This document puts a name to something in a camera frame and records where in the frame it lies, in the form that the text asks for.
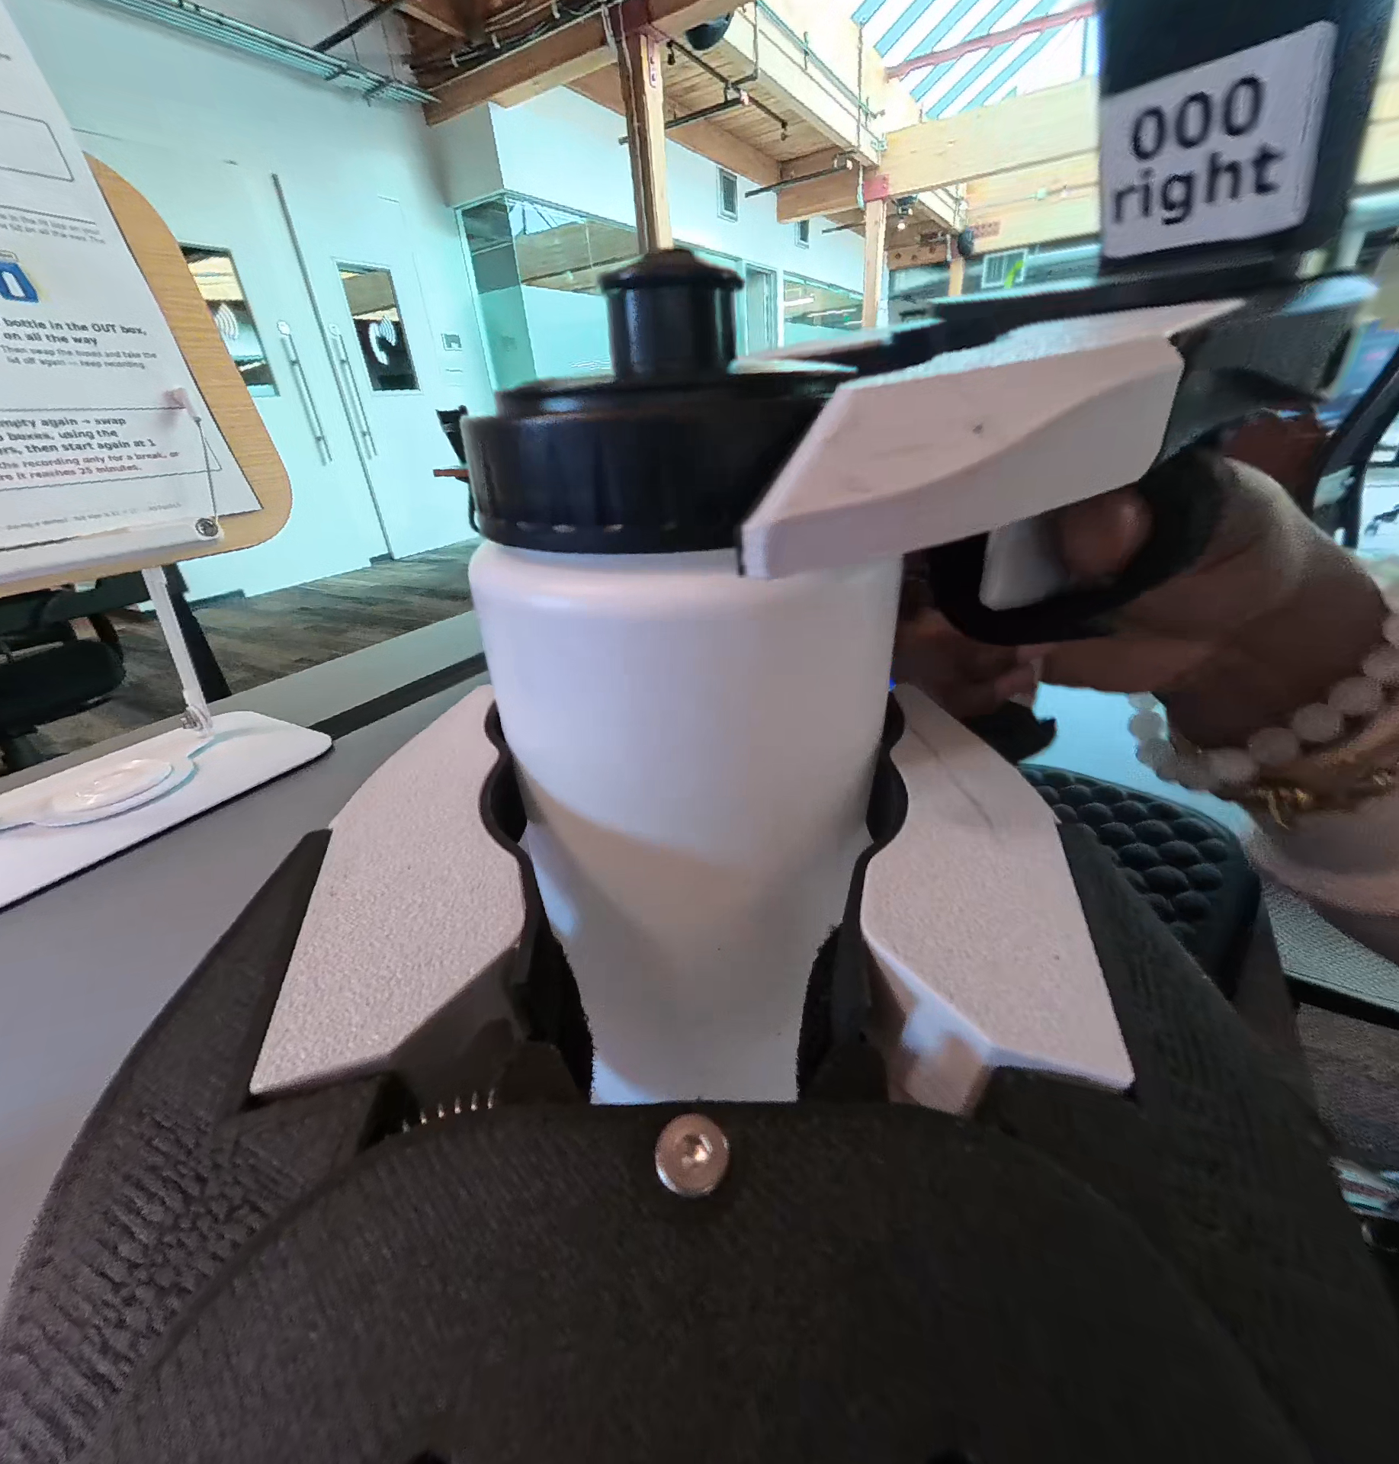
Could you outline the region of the black bottle lid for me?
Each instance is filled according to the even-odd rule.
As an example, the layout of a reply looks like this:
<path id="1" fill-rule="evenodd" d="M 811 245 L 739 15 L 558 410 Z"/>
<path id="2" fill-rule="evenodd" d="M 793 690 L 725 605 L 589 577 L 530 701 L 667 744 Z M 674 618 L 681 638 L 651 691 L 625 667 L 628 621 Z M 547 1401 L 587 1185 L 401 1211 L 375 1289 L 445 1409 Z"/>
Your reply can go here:
<path id="1" fill-rule="evenodd" d="M 689 249 L 602 276 L 612 370 L 496 394 L 462 423 L 470 518 L 563 556 L 734 548 L 851 365 L 738 355 L 738 273 Z"/>

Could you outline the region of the black dimpled cushion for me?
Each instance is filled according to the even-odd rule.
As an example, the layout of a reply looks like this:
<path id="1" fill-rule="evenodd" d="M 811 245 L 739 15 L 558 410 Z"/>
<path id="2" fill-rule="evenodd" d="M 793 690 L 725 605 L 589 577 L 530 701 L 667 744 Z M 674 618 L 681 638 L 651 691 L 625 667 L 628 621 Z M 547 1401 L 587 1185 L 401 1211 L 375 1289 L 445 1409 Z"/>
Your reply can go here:
<path id="1" fill-rule="evenodd" d="M 1024 778 L 1063 825 L 1109 853 L 1159 922 L 1230 1000 L 1239 995 L 1262 910 L 1262 884 L 1239 840 L 1202 812 L 1058 767 Z"/>

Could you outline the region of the white plastic bottle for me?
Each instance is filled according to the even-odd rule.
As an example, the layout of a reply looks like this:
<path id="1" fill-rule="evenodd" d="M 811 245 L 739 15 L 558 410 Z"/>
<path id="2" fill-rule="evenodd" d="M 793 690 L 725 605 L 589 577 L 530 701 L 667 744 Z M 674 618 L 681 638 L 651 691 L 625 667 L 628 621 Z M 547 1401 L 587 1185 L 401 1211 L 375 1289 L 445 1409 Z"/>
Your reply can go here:
<path id="1" fill-rule="evenodd" d="M 524 843 L 597 1102 L 798 1097 L 808 986 L 868 842 L 901 575 L 476 551 Z"/>

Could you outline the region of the white door with window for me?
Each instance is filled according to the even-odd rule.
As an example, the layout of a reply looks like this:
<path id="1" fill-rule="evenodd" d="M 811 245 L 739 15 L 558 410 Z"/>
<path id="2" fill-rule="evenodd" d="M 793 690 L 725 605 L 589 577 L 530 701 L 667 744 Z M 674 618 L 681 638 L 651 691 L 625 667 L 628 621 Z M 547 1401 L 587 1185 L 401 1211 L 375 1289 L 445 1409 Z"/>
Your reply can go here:
<path id="1" fill-rule="evenodd" d="M 324 283 L 326 348 L 383 553 L 411 559 L 434 551 L 452 540 L 448 502 L 434 479 L 440 435 L 396 276 L 385 265 L 334 257 Z"/>
<path id="2" fill-rule="evenodd" d="M 185 571 L 195 600 L 254 597 L 308 584 L 342 566 L 321 490 L 337 486 L 336 423 L 321 396 L 316 322 L 292 234 L 265 174 L 213 160 L 172 178 L 166 218 L 274 446 L 293 508 L 267 543 L 200 559 Z"/>

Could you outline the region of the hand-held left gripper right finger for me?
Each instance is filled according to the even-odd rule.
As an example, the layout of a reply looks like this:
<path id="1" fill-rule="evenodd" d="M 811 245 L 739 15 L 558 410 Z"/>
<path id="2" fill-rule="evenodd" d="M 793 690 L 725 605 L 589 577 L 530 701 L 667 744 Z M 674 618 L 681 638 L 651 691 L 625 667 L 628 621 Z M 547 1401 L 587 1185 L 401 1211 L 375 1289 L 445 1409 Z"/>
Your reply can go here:
<path id="1" fill-rule="evenodd" d="M 1003 1074 L 1133 1089 L 1056 816 L 1011 762 L 896 690 L 867 830 L 806 999 L 801 1100 L 965 1116 Z"/>

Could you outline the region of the person's right hand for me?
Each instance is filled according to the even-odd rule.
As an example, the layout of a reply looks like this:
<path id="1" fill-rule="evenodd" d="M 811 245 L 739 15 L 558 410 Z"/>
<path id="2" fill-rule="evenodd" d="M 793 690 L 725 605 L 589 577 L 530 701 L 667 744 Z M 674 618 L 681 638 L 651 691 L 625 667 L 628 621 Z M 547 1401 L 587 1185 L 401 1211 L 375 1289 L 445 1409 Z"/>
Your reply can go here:
<path id="1" fill-rule="evenodd" d="M 1107 636 L 998 647 L 924 595 L 901 611 L 893 680 L 968 719 L 1040 685 L 1150 693 L 1199 747 L 1243 747 L 1328 700 L 1383 646 L 1387 610 L 1365 567 L 1262 471 L 1210 451 L 1177 461 L 1220 513 L 1184 572 L 1117 613 Z"/>

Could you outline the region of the person's right forearm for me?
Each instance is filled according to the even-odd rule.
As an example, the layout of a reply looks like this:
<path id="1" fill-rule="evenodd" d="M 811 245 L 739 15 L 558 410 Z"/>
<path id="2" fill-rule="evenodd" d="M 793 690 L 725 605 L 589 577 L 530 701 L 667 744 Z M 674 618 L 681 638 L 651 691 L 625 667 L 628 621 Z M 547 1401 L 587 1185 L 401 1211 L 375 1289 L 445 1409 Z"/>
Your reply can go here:
<path id="1" fill-rule="evenodd" d="M 1305 755 L 1238 804 L 1275 884 L 1323 909 L 1399 917 L 1399 731 Z"/>

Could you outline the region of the wooden pillar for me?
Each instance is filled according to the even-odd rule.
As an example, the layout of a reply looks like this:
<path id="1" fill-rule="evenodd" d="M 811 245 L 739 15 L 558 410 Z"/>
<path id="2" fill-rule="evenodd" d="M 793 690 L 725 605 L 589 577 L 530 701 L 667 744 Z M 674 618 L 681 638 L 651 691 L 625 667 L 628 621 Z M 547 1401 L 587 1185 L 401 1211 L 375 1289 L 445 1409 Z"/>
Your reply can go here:
<path id="1" fill-rule="evenodd" d="M 886 301 L 888 275 L 888 178 L 877 170 L 864 175 L 864 291 L 862 329 L 873 332 L 880 327 Z"/>
<path id="2" fill-rule="evenodd" d="M 625 33 L 617 54 L 641 255 L 672 249 L 667 116 L 659 41 L 653 28 L 636 28 Z"/>

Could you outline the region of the wooden sign board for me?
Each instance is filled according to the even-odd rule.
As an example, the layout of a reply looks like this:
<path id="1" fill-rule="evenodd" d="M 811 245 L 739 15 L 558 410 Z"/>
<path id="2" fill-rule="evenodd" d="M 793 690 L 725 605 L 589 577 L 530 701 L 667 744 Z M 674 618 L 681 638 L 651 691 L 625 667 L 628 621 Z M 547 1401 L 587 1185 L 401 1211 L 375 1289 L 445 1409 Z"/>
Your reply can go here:
<path id="1" fill-rule="evenodd" d="M 172 335 L 192 368 L 195 384 L 211 409 L 215 427 L 225 435 L 238 466 L 262 504 L 261 510 L 251 515 L 221 518 L 225 538 L 218 551 L 187 548 L 171 564 L 236 553 L 274 540 L 287 525 L 293 508 L 290 477 L 272 443 L 270 432 L 252 402 L 249 388 L 243 383 L 215 329 L 180 245 L 141 193 L 105 164 L 91 156 L 87 160 L 120 229 L 123 229 L 135 260 L 171 322 Z M 66 579 L 53 572 L 32 574 L 27 582 L 0 590 L 0 597 L 32 593 L 66 584 L 87 584 L 127 572 L 140 572 L 135 561 L 102 561 L 89 571 L 69 572 Z"/>

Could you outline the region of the printed instruction sheet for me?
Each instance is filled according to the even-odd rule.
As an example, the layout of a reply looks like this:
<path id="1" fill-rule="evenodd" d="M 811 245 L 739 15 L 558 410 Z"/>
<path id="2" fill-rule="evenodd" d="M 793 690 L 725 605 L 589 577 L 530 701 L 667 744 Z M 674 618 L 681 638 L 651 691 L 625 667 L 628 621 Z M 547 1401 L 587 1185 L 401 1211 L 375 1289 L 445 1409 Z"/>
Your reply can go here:
<path id="1" fill-rule="evenodd" d="M 0 4 L 0 557 L 198 546 L 261 507 Z"/>

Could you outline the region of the brown office chair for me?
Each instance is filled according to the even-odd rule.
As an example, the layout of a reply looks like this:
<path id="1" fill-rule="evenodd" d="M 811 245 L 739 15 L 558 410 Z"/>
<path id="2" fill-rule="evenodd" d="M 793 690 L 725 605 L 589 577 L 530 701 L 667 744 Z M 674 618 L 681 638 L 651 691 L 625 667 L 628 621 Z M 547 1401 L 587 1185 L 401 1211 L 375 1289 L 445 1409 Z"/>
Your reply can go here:
<path id="1" fill-rule="evenodd" d="M 1261 410 L 1222 430 L 1218 450 L 1267 474 L 1295 502 L 1311 504 L 1331 453 L 1331 430 L 1313 409 Z"/>

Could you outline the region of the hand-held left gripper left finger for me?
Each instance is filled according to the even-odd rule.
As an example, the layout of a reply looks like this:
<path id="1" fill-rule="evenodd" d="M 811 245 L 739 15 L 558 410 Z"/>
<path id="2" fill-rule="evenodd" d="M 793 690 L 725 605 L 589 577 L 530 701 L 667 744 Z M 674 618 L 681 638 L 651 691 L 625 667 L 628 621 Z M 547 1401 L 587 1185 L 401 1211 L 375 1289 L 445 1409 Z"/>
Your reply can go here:
<path id="1" fill-rule="evenodd" d="M 391 1077 L 417 1105 L 592 1098 L 592 1033 L 547 920 L 491 687 L 381 765 L 328 830 L 259 1102 Z"/>

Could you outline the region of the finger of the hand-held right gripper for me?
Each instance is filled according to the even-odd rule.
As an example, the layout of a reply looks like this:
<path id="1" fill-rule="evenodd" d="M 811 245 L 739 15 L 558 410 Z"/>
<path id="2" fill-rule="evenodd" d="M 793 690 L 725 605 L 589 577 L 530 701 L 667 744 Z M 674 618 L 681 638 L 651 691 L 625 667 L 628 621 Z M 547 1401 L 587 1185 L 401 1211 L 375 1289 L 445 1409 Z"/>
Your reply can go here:
<path id="1" fill-rule="evenodd" d="M 1171 342 L 973 357 L 842 388 L 743 525 L 743 575 L 904 559 L 1130 486 L 1184 378 Z"/>
<path id="2" fill-rule="evenodd" d="M 1125 322 L 1135 311 L 1143 311 L 1143 306 L 1086 311 L 1083 301 L 953 301 L 940 304 L 926 321 L 906 321 L 895 327 L 741 357 L 731 365 L 731 374 L 811 371 L 882 376 L 937 357 L 996 343 L 1025 329 L 1097 321 L 1115 324 Z"/>

